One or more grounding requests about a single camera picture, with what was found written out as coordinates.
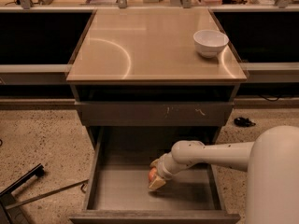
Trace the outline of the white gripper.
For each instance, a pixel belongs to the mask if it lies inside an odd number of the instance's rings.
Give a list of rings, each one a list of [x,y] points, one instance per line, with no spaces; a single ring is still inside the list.
[[[150,168],[157,169],[157,175],[149,182],[149,189],[156,190],[161,188],[166,181],[172,179],[179,172],[190,168],[190,165],[178,163],[171,153],[163,154],[159,159],[152,161]]]

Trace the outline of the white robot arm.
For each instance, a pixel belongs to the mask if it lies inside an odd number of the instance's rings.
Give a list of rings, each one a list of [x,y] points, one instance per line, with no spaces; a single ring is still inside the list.
[[[207,163],[247,173],[245,224],[299,224],[299,128],[277,126],[253,142],[178,141],[150,164],[149,189]]]

